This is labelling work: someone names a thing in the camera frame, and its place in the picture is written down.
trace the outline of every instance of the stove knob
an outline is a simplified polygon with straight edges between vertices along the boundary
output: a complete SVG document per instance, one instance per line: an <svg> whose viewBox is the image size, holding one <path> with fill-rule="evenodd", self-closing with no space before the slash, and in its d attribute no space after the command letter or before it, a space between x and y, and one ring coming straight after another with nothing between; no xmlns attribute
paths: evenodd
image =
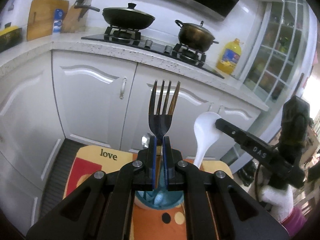
<svg viewBox="0 0 320 240"><path fill-rule="evenodd" d="M144 44L144 46L147 47L147 48L150 48L152 43L153 43L152 40L146 40L146 43Z"/></svg>
<svg viewBox="0 0 320 240"><path fill-rule="evenodd" d="M167 46L165 46L165 48L164 48L164 52L165 53L171 53L171 51L172 51L172 47L171 46L169 46L169 45L167 45Z"/></svg>

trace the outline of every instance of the black dot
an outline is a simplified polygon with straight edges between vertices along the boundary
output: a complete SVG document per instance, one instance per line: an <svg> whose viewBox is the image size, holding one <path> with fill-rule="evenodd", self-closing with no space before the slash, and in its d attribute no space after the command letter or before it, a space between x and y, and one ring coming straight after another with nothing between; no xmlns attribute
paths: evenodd
<svg viewBox="0 0 320 240"><path fill-rule="evenodd" d="M162 221L166 224L169 224L171 221L171 217L168 213L163 213L162 214Z"/></svg>

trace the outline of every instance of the purple sleeve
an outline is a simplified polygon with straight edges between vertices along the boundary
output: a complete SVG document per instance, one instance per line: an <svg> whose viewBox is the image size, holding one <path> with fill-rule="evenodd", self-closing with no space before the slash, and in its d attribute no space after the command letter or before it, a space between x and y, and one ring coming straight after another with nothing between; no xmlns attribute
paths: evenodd
<svg viewBox="0 0 320 240"><path fill-rule="evenodd" d="M291 215L281 224L287 229L289 236L293 237L300 231L307 219L303 216L302 211L298 207L294 207Z"/></svg>

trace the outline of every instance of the black mechanical device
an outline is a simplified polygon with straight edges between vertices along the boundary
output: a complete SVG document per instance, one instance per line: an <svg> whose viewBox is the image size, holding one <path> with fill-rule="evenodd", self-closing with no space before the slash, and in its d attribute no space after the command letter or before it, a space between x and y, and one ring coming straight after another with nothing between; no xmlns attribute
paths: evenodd
<svg viewBox="0 0 320 240"><path fill-rule="evenodd" d="M303 185L299 169L308 125L309 106L297 97L284 105L278 150L231 123L218 119L216 127L272 171L271 184ZM34 224L26 240L123 240L130 237L134 193L154 189L155 136L137 160L119 171L97 171ZM199 170L162 141L164 178L169 191L184 192L188 240L287 240L286 229L225 172Z"/></svg>

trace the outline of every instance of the fork tine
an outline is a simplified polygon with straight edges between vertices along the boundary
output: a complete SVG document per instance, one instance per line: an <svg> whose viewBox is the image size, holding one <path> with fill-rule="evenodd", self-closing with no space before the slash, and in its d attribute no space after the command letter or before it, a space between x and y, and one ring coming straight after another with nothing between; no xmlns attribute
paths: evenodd
<svg viewBox="0 0 320 240"><path fill-rule="evenodd" d="M174 108L176 107L177 99L178 99L178 94L179 94L179 89L180 89L180 81L178 81L178 84L176 86L176 90L174 91L170 107L169 107L169 115L173 115Z"/></svg>
<svg viewBox="0 0 320 240"><path fill-rule="evenodd" d="M156 90L157 90L157 80L155 81L152 92L151 92L150 103L149 103L149 115L152 115L155 113Z"/></svg>
<svg viewBox="0 0 320 240"><path fill-rule="evenodd" d="M157 107L157 112L156 112L156 114L160 114L161 103L162 103L162 95L163 95L163 89L164 89L164 80L162 81L162 86L161 86L161 90L160 90L160 95L159 95L158 107Z"/></svg>
<svg viewBox="0 0 320 240"><path fill-rule="evenodd" d="M171 80L169 81L169 85L168 85L168 89L167 89L167 94L165 95L164 105L163 105L163 109L162 109L162 114L166 114L166 112L167 112L167 105L168 105L168 101L169 101L170 88L171 88Z"/></svg>

